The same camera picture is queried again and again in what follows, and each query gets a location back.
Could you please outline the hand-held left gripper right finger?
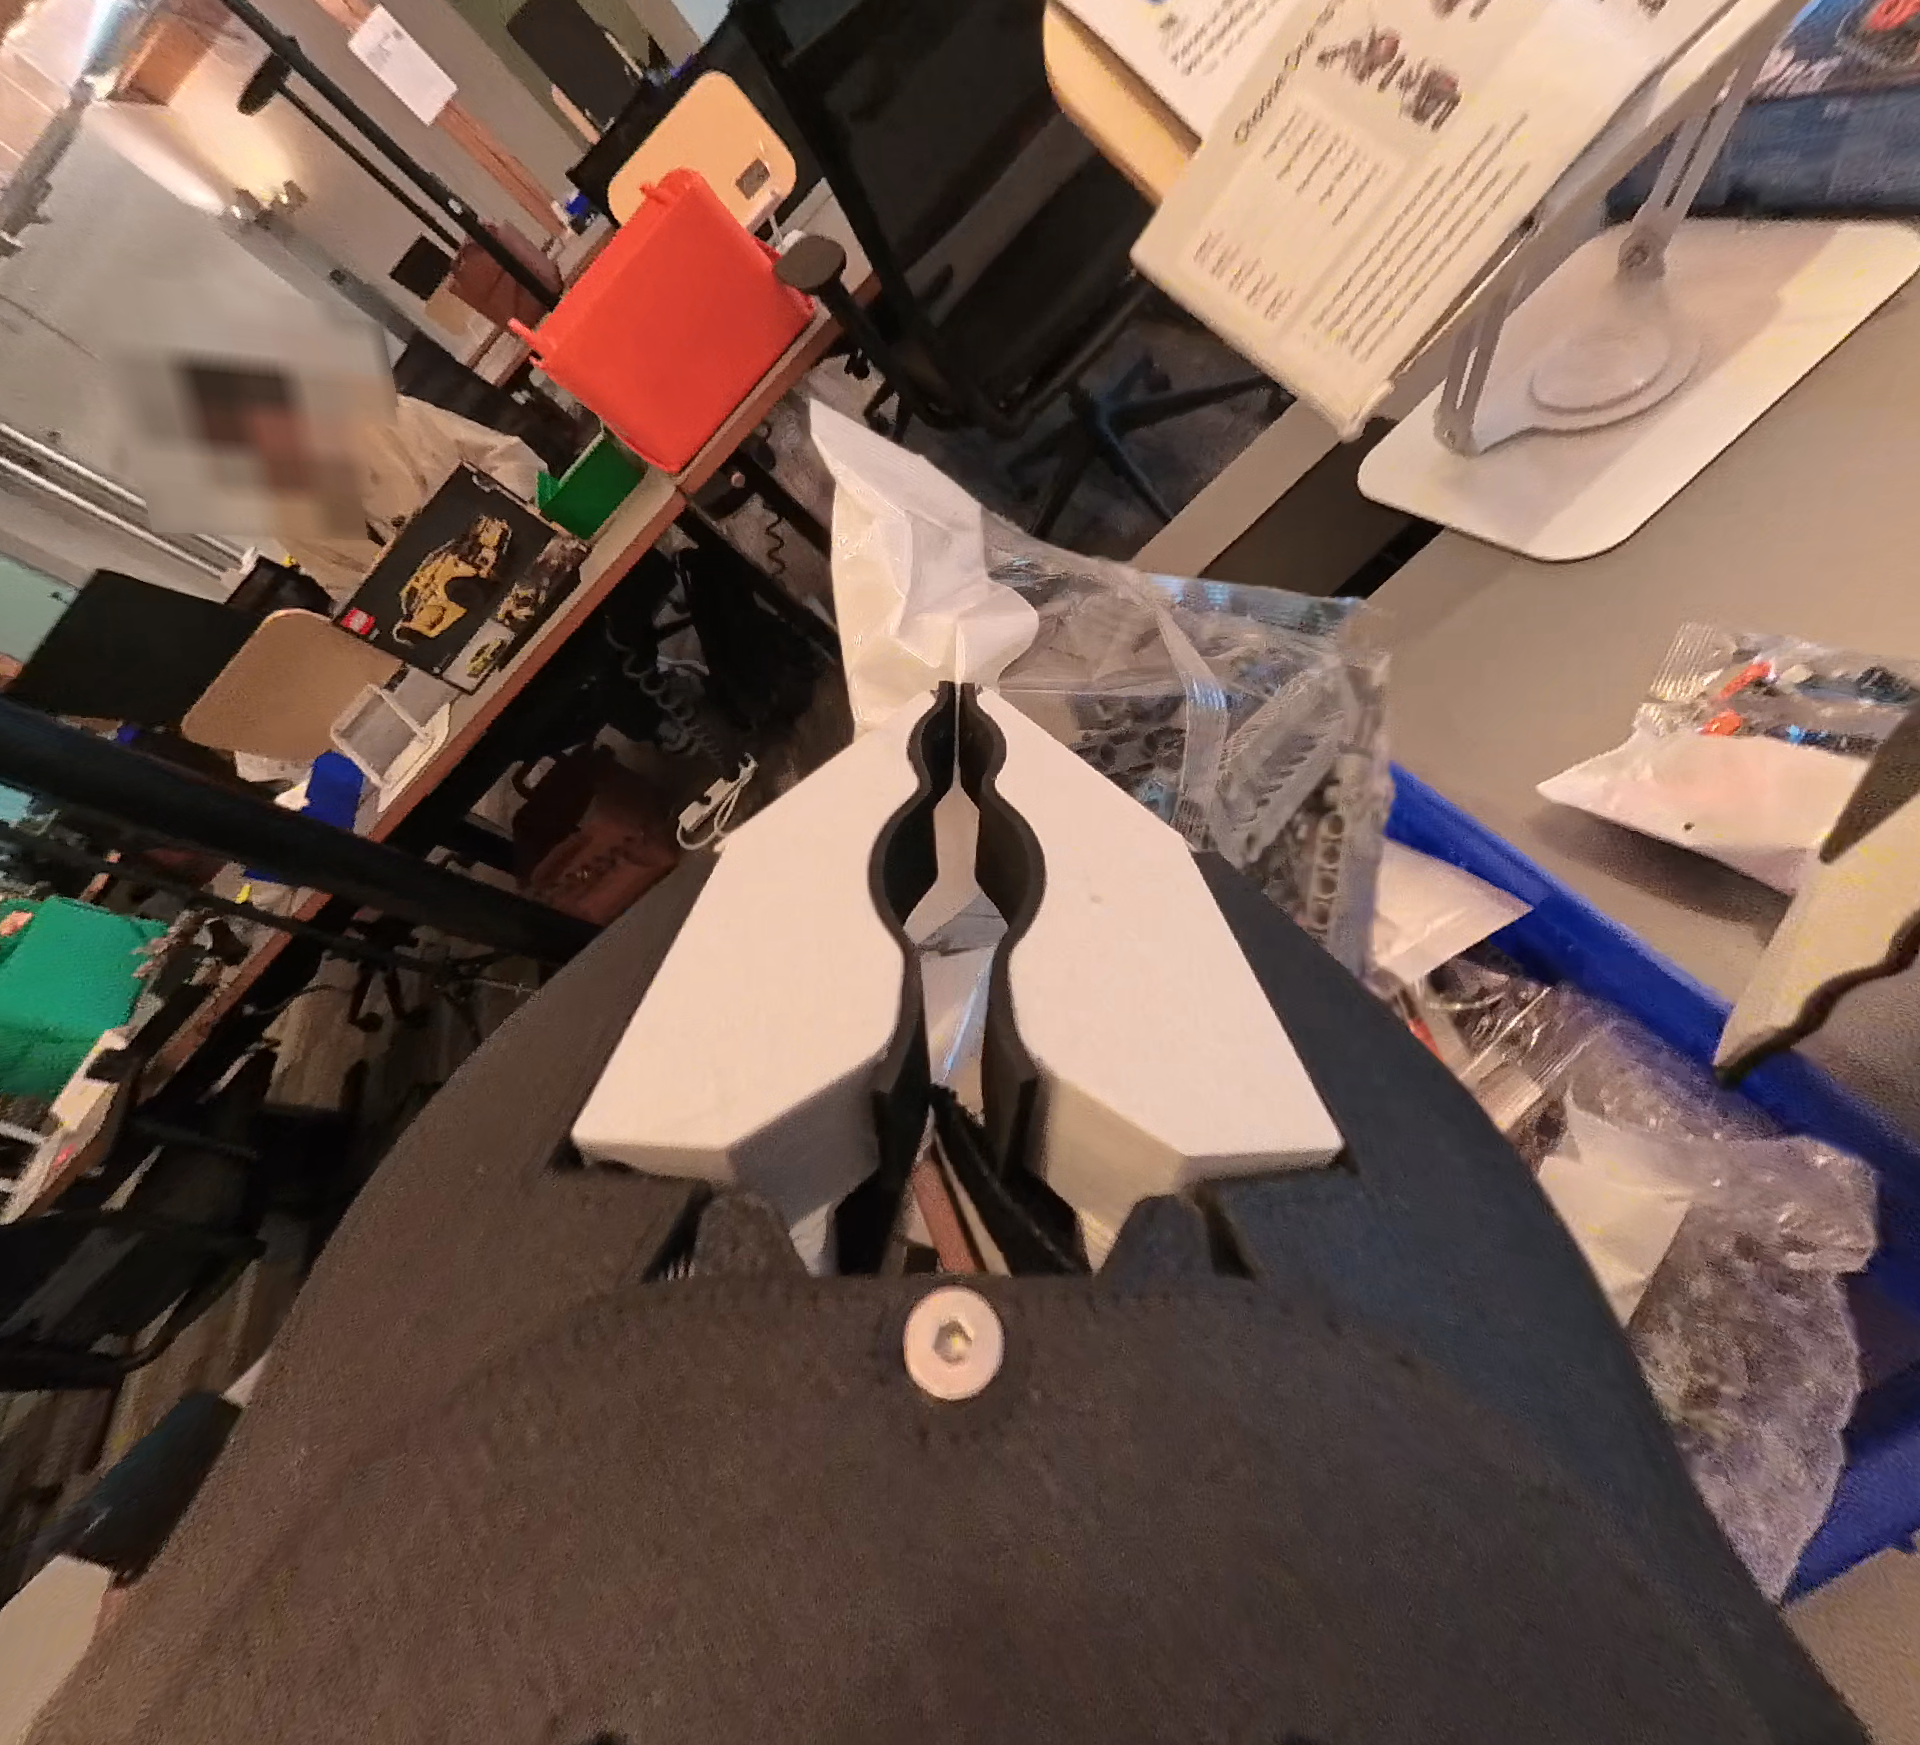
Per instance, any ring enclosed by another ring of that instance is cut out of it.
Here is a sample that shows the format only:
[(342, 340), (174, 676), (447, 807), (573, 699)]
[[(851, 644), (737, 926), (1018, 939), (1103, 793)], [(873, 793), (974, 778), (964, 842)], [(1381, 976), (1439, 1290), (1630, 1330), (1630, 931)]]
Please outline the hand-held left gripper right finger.
[(1158, 1198), (1331, 1167), (1344, 1139), (1207, 858), (995, 689), (960, 689), (954, 764), (1007, 923), (981, 1059), (995, 1173)]

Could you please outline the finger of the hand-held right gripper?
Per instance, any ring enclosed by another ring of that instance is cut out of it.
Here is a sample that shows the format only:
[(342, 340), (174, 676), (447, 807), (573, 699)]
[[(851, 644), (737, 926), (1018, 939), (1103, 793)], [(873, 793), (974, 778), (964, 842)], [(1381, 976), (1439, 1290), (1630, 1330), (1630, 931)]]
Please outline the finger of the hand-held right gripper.
[(1916, 961), (1916, 713), (1894, 728), (1817, 850), (1715, 1049), (1720, 1086), (1797, 1054), (1840, 998)]

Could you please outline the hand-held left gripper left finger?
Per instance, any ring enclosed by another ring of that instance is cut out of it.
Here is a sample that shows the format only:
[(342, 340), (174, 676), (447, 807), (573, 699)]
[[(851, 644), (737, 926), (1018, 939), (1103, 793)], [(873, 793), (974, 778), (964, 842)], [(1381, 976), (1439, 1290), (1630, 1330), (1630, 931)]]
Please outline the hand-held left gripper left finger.
[(954, 686), (917, 696), (720, 850), (609, 1067), (577, 1157), (728, 1190), (860, 1190), (925, 1049), (908, 921), (935, 888)]

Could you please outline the clear bag of orange parts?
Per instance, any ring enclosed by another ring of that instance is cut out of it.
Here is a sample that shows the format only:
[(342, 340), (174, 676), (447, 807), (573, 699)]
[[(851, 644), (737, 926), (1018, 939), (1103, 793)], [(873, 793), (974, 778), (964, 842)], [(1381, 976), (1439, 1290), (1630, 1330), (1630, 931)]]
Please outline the clear bag of orange parts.
[(1627, 737), (1536, 793), (1792, 895), (1914, 709), (1914, 656), (1683, 623)]

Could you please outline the blue plastic bin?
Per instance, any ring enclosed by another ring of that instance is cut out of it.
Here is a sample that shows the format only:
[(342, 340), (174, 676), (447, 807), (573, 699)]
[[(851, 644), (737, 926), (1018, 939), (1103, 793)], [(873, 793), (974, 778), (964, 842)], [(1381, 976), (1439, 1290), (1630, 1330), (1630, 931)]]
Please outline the blue plastic bin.
[[(1498, 940), (1540, 980), (1570, 980), (1614, 1005), (1687, 1062), (1709, 1062), (1730, 1005), (1605, 918), (1524, 850), (1402, 764), (1391, 767), (1384, 835), (1516, 895), (1527, 914)], [(1882, 1186), (1882, 1249), (1862, 1283), (1870, 1341), (1909, 1359), (1866, 1377), (1844, 1433), (1836, 1502), (1808, 1543), (1786, 1601), (1808, 1596), (1885, 1551), (1916, 1551), (1916, 1139), (1808, 1059), (1791, 1055), (1738, 1086), (1738, 1097), (1791, 1135), (1862, 1159)]]

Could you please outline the clear bag of grey beams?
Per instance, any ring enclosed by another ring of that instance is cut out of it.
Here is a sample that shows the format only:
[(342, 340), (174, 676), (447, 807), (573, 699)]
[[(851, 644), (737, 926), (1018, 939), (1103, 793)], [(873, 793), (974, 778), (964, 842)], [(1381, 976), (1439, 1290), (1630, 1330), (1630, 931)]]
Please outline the clear bag of grey beams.
[(1373, 972), (1393, 788), (1362, 601), (1073, 554), (825, 403), (806, 441), (831, 476), (855, 731), (943, 681), (995, 686), (1343, 967)]

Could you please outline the crinkled clear plastic bag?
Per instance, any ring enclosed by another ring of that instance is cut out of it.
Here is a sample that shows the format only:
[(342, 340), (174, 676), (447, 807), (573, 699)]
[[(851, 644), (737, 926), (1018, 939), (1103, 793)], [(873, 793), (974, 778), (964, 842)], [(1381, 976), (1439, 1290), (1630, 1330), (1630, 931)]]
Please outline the crinkled clear plastic bag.
[(1545, 1193), (1709, 1512), (1780, 1604), (1862, 1396), (1850, 1283), (1882, 1237), (1870, 1164), (1772, 1127), (1571, 986), (1455, 958), (1389, 1002)]

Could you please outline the small green bin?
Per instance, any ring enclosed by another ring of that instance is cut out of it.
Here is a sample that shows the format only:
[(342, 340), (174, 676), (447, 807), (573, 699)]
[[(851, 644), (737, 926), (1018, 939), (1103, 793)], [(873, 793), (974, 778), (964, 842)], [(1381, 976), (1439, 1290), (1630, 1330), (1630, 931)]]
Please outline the small green bin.
[(558, 476), (537, 476), (534, 507), (550, 525), (590, 546), (645, 477), (647, 467), (611, 430), (598, 430)]

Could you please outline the black metal bar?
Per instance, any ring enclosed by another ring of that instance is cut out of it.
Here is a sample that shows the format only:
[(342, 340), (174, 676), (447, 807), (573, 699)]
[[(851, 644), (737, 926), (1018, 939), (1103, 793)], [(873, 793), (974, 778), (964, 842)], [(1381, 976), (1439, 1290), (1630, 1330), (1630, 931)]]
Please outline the black metal bar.
[(379, 910), (510, 957), (561, 965), (596, 929), (527, 895), (430, 865), (273, 801), (230, 793), (4, 699), (4, 779), (130, 835), (262, 867), (355, 910)]

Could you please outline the white book stand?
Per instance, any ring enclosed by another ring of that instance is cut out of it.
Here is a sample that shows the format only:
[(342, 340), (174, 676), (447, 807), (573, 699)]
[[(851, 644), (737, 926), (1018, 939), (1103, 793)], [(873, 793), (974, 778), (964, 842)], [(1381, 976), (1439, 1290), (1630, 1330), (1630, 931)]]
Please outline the white book stand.
[(1643, 208), (1536, 230), (1358, 470), (1389, 512), (1540, 564), (1614, 552), (1916, 274), (1897, 222), (1693, 222), (1769, 39), (1671, 130)]

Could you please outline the tan chair back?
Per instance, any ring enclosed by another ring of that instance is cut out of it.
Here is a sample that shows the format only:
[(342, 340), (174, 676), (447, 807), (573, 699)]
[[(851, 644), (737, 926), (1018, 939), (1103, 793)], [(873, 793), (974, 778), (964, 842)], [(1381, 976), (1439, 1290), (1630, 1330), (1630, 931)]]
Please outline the tan chair back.
[(182, 737), (207, 749), (309, 764), (332, 726), (403, 660), (310, 610), (276, 610), (182, 718)]
[(645, 193), (668, 173), (705, 178), (750, 232), (770, 228), (799, 189), (799, 161), (780, 130), (720, 71), (693, 79), (668, 115), (615, 171), (609, 178), (611, 222), (633, 222)]

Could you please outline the orange plastic bin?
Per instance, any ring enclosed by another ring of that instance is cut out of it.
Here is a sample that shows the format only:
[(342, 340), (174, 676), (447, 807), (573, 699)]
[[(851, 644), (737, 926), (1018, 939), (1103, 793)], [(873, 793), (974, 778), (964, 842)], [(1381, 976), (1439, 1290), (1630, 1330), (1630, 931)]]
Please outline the orange plastic bin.
[(773, 251), (698, 173), (671, 171), (561, 299), (510, 332), (637, 461), (680, 476), (809, 324)]

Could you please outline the large green bin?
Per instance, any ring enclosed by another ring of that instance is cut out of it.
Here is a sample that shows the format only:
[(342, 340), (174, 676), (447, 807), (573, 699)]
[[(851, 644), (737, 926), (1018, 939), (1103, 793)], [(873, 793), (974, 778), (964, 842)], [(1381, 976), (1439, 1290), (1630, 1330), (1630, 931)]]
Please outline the large green bin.
[(48, 1105), (120, 1027), (167, 926), (48, 895), (4, 897), (4, 1097)]

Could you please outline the black office chair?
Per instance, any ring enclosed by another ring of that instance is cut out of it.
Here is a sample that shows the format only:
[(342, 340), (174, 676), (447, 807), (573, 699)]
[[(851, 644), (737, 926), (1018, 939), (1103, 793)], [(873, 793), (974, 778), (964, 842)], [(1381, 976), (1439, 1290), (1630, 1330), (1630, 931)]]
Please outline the black office chair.
[(868, 427), (1012, 446), (1026, 525), (1048, 539), (1094, 467), (1158, 523), (1176, 517), (1137, 435), (1248, 397), (1254, 375), (1176, 387), (1148, 353), (1114, 371), (1156, 310), (1135, 268), (1145, 198), (1060, 111), (1044, 0), (733, 0), (750, 87), (851, 225), (868, 278), (825, 230), (780, 266), (821, 305), (873, 393)]

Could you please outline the blue robot kit box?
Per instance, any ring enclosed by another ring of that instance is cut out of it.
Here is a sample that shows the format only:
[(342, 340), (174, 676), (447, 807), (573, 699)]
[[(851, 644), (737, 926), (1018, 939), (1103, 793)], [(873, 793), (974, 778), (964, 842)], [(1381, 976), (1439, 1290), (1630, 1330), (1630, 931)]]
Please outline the blue robot kit box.
[(1814, 0), (1769, 55), (1696, 213), (1916, 217), (1916, 0)]

